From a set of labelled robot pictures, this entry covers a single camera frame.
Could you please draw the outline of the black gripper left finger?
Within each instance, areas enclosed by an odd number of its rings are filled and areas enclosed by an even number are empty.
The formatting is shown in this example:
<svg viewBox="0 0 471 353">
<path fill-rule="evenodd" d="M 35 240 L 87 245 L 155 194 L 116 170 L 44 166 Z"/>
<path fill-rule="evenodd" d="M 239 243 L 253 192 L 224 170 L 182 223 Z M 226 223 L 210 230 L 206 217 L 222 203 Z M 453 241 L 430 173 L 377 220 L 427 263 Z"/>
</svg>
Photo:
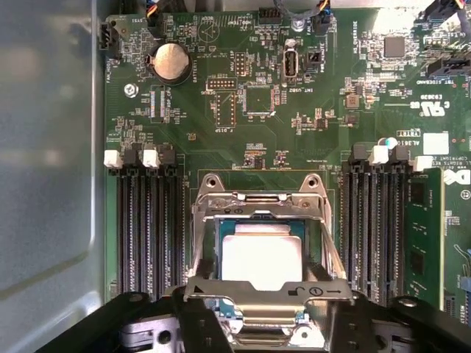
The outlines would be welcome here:
<svg viewBox="0 0 471 353">
<path fill-rule="evenodd" d="M 231 352 L 214 312 L 183 288 L 152 301 L 141 292 L 118 295 L 38 352 Z"/>
</svg>

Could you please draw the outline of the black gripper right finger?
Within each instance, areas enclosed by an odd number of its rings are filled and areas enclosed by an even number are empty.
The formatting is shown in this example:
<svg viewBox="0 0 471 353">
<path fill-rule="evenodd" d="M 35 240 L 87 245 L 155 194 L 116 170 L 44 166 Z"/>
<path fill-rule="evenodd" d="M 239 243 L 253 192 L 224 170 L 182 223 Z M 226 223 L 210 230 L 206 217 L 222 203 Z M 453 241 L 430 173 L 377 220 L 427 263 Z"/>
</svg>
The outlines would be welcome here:
<svg viewBox="0 0 471 353">
<path fill-rule="evenodd" d="M 412 296 L 384 307 L 355 292 L 328 305 L 326 352 L 469 352 L 470 328 Z"/>
</svg>

